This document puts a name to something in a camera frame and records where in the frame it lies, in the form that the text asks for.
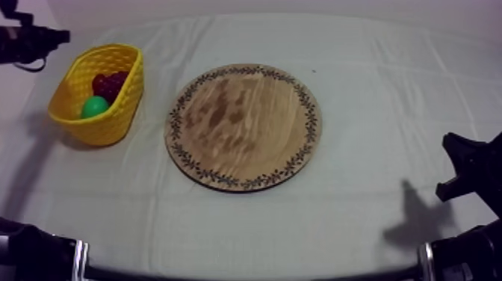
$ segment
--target white tablecloth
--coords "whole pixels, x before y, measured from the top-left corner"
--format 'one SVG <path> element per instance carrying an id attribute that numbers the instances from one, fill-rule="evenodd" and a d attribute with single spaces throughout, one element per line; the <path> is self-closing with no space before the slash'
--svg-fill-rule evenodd
<path id="1" fill-rule="evenodd" d="M 145 92 L 127 137 L 89 149 L 46 119 L 72 60 L 140 47 Z M 222 194 L 186 178 L 164 146 L 178 91 L 233 63 L 301 80 L 323 115 L 320 145 L 286 183 Z M 73 34 L 3 126 L 2 215 L 90 242 L 95 264 L 225 279 L 328 277 L 415 261 L 425 241 L 495 216 L 475 195 L 441 204 L 445 133 L 502 130 L 502 46 L 367 19 L 306 14 L 171 19 Z"/>

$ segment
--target green egg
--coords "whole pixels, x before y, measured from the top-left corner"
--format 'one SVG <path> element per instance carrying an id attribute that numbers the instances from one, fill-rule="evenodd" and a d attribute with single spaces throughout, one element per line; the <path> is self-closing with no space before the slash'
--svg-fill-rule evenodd
<path id="1" fill-rule="evenodd" d="M 80 118 L 91 118 L 108 110 L 110 105 L 101 96 L 91 96 L 82 107 Z"/>

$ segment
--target red grapes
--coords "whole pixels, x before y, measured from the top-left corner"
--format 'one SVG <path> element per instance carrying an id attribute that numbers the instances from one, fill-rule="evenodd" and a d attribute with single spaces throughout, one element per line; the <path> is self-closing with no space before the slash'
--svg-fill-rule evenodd
<path id="1" fill-rule="evenodd" d="M 109 105 L 113 104 L 128 74 L 129 72 L 119 71 L 110 76 L 101 73 L 96 75 L 93 79 L 94 95 L 102 96 Z"/>

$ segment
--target yellow basket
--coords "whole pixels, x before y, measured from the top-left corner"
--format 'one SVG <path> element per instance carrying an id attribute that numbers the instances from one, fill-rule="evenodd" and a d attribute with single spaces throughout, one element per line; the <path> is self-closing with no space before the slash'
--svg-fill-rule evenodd
<path id="1" fill-rule="evenodd" d="M 99 74 L 129 71 L 111 107 L 95 117 L 80 119 L 82 106 L 93 95 L 92 81 Z M 120 141 L 129 130 L 143 95 L 143 56 L 136 47 L 111 44 L 78 56 L 49 103 L 49 116 L 80 141 L 105 146 Z"/>

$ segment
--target wooden plate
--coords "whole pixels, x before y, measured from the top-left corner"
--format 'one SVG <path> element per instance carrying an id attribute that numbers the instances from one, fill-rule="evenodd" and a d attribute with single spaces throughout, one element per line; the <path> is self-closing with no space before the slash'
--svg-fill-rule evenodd
<path id="1" fill-rule="evenodd" d="M 321 132 L 309 89 L 284 71 L 231 64 L 195 78 L 166 123 L 167 150 L 194 181 L 225 192 L 271 188 L 311 158 Z"/>

